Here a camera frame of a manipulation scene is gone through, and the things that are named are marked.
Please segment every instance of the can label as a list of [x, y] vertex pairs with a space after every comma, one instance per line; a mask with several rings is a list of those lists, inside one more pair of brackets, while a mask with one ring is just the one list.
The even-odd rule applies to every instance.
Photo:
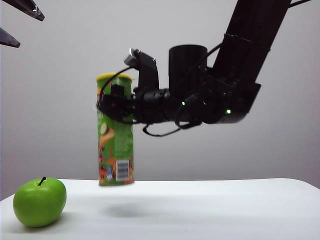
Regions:
[[[99, 97], [100, 89], [109, 79], [97, 81]], [[127, 98], [131, 95], [131, 80], [127, 77], [116, 77], [104, 89], [104, 94], [110, 94], [111, 85], [124, 86]], [[124, 117], [124, 121], [132, 122], [132, 116]], [[111, 119], [101, 111], [97, 111], [98, 127], [98, 175], [99, 185], [124, 185], [134, 182], [134, 151], [133, 128]]]

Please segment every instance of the yellow lid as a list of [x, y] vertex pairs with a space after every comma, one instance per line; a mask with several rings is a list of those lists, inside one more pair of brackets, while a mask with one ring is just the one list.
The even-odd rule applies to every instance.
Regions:
[[[99, 76], [96, 77], [96, 81], [100, 81], [100, 80], [104, 80], [106, 78], [111, 78], [113, 75], [115, 75], [116, 72], [108, 72], [108, 73], [103, 73], [103, 74], [100, 74]], [[132, 77], [128, 74], [125, 74], [125, 73], [120, 73], [118, 75], [118, 77], [123, 77], [123, 78], [127, 78], [127, 79], [130, 79], [131, 82], [132, 82]]]

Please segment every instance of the barcode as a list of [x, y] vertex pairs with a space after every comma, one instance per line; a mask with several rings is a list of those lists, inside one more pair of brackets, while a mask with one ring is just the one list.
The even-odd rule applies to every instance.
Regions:
[[116, 161], [116, 181], [124, 181], [129, 178], [129, 160], [117, 160]]

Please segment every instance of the apple stem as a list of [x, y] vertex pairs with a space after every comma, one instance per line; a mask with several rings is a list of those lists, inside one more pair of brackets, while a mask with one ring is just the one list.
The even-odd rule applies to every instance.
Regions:
[[41, 184], [43, 183], [44, 180], [46, 180], [47, 178], [44, 176], [41, 181], [39, 182], [38, 186], [41, 186]]

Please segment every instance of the green apple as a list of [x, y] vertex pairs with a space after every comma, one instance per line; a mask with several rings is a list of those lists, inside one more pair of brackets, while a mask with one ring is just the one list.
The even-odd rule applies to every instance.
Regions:
[[13, 198], [13, 210], [18, 220], [39, 228], [57, 220], [65, 207], [67, 191], [58, 179], [43, 177], [22, 185]]

